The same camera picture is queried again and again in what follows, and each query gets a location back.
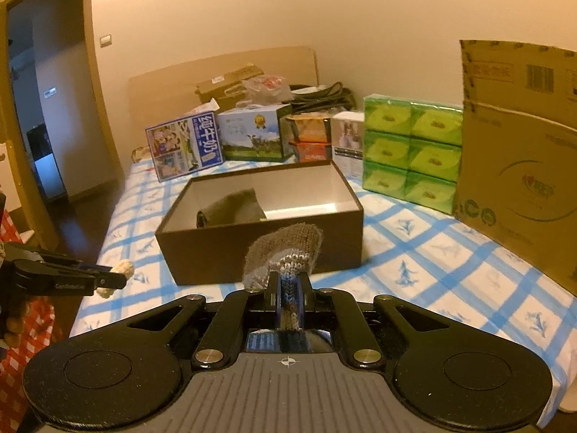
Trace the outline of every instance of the barcode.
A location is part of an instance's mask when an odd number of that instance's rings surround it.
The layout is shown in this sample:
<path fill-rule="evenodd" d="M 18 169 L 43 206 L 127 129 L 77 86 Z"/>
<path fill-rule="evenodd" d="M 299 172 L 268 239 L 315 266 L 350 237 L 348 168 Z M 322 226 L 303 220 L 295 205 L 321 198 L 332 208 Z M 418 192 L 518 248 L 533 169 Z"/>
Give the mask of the barcode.
<path fill-rule="evenodd" d="M 543 93 L 553 92 L 553 69 L 527 65 L 527 88 Z"/>

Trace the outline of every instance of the red and white checkered cloth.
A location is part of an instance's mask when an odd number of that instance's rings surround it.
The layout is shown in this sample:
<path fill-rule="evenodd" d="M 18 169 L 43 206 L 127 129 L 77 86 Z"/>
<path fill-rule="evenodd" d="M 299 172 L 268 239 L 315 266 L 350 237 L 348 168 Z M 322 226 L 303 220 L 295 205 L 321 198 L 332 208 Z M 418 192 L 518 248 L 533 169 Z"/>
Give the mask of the red and white checkered cloth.
<path fill-rule="evenodd" d="M 5 210 L 0 225 L 0 241 L 22 242 Z M 0 363 L 0 433 L 15 433 L 24 417 L 28 402 L 22 389 L 22 372 L 30 358 L 50 344 L 54 331 L 54 307 L 46 297 L 31 302 L 24 318 L 24 332 L 18 348 L 10 349 Z"/>

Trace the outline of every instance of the white fluffy object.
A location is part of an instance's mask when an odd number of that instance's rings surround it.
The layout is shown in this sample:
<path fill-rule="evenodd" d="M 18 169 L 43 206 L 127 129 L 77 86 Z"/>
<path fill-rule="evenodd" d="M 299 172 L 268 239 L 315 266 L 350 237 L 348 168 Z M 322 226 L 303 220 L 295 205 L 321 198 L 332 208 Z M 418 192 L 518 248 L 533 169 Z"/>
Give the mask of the white fluffy object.
<path fill-rule="evenodd" d="M 129 279 L 135 274 L 135 266 L 132 265 L 132 262 L 127 258 L 120 260 L 111 270 L 111 272 L 122 274 L 126 277 L 126 281 L 128 282 Z M 102 296 L 103 298 L 110 298 L 114 293 L 112 288 L 97 288 L 96 292 Z"/>

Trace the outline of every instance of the blue and white checkered tablecloth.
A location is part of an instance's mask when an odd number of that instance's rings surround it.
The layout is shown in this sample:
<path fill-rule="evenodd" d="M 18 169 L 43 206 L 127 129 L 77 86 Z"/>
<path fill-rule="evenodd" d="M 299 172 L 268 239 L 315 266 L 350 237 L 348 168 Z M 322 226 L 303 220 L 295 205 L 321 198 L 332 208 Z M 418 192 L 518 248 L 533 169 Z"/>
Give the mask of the blue and white checkered tablecloth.
<path fill-rule="evenodd" d="M 271 164 L 226 162 L 200 174 Z M 154 232 L 188 179 L 159 183 L 150 160 L 133 165 L 99 263 L 113 266 L 129 258 L 135 276 L 110 299 L 86 297 L 72 335 L 190 293 L 220 301 L 242 287 L 241 283 L 182 287 L 172 280 Z M 539 422 L 545 425 L 577 376 L 577 299 L 456 219 L 367 192 L 353 180 L 350 184 L 365 208 L 366 259 L 354 270 L 314 275 L 313 286 L 346 290 L 357 301 L 392 294 L 528 347 L 547 362 L 553 375 L 553 393 Z"/>

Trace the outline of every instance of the orange container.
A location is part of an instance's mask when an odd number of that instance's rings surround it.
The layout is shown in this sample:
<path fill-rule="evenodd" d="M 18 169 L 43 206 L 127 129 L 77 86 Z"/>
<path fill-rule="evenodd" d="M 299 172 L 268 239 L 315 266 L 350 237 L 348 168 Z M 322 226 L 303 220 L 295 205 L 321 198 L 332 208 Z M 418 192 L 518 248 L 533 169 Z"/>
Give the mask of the orange container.
<path fill-rule="evenodd" d="M 296 160 L 299 163 L 324 161 L 332 158 L 331 144 L 327 142 L 306 143 L 304 141 L 289 142 L 294 148 Z"/>
<path fill-rule="evenodd" d="M 295 142 L 331 142 L 331 117 L 326 112 L 307 112 L 287 116 Z"/>

